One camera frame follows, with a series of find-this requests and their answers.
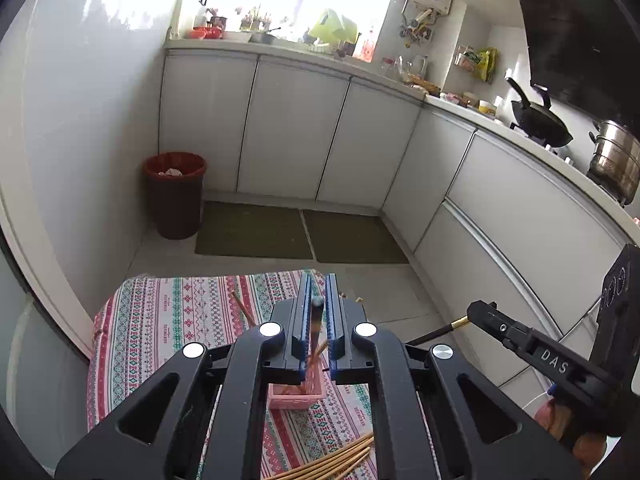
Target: pink basket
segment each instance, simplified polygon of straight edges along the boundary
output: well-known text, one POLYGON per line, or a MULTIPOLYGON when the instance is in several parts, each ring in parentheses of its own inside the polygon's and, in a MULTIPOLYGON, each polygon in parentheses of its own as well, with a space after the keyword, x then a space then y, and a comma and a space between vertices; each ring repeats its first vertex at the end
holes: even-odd
POLYGON ((312 385, 308 395, 280 395, 286 388, 283 384, 269 384, 269 408, 272 410, 307 410, 326 397, 326 387, 320 360, 307 372, 307 383, 312 385))

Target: floor mat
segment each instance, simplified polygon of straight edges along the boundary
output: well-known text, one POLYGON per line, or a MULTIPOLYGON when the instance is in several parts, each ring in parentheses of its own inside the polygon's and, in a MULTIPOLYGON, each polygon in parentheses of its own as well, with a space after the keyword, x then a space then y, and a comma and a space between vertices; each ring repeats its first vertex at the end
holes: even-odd
POLYGON ((405 264, 407 259, 378 216, 305 209, 316 260, 331 264, 405 264))
POLYGON ((205 202, 196 254, 313 258, 297 209, 205 202))

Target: white cabinet door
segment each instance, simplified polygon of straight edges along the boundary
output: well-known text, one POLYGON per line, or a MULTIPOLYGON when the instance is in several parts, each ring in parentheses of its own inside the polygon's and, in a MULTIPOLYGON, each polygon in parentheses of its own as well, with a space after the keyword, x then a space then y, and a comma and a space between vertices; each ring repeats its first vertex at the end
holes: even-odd
POLYGON ((561 339, 561 343, 579 356, 589 359, 593 342, 598 332, 598 325, 591 319, 585 318, 576 325, 571 332, 561 339))
POLYGON ((166 58, 160 151, 207 161, 204 187, 235 191, 256 56, 206 51, 166 58))
POLYGON ((339 72, 261 57, 238 191, 313 199, 347 86, 339 72))
MULTIPOLYGON (((444 308, 450 311, 449 320, 466 316, 473 301, 495 301, 507 316, 548 333, 496 261, 497 255, 483 247, 473 226, 456 215, 449 203, 441 205, 415 251, 444 308)), ((482 372, 495 384, 503 384, 525 368, 523 360, 476 326, 467 325, 460 332, 472 346, 482 372)))
POLYGON ((620 254, 614 225, 541 163, 475 134, 450 199, 500 249, 566 333, 620 254))
POLYGON ((417 100, 352 81, 318 200, 382 207, 419 112, 417 100))
POLYGON ((537 375, 533 368, 528 367, 503 384, 500 389, 525 412, 533 416, 547 400, 548 397, 541 394, 545 393, 550 386, 551 384, 543 376, 537 375))
POLYGON ((383 210, 413 251, 456 174, 475 126, 424 108, 383 210))

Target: patterned tablecloth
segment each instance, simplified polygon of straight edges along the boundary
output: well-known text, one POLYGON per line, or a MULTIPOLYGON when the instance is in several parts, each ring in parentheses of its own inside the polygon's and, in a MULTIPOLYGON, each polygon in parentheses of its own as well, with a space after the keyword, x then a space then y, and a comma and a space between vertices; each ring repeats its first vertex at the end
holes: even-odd
MULTIPOLYGON (((89 429, 188 342, 209 348, 234 341, 247 329, 236 290, 256 322, 273 305, 293 298, 303 273, 324 294, 324 276, 294 270, 216 278, 133 278, 124 282, 95 317, 94 355, 87 381, 89 429)), ((324 374, 327 397, 305 411, 267 410, 262 478, 326 455, 371 430, 366 385, 336 386, 324 374)), ((350 480, 376 478, 375 453, 350 480)))

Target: red bowl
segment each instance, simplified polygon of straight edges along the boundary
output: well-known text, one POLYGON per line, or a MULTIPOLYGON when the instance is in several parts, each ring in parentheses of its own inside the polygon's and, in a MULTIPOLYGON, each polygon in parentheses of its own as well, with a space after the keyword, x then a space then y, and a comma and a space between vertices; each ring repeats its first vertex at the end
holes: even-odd
POLYGON ((222 38, 222 28, 218 26, 209 27, 206 38, 208 40, 219 40, 222 38))
POLYGON ((196 30, 194 28, 193 30, 187 31, 186 36, 187 36, 188 40, 204 40, 204 38, 207 37, 207 31, 206 30, 196 30))

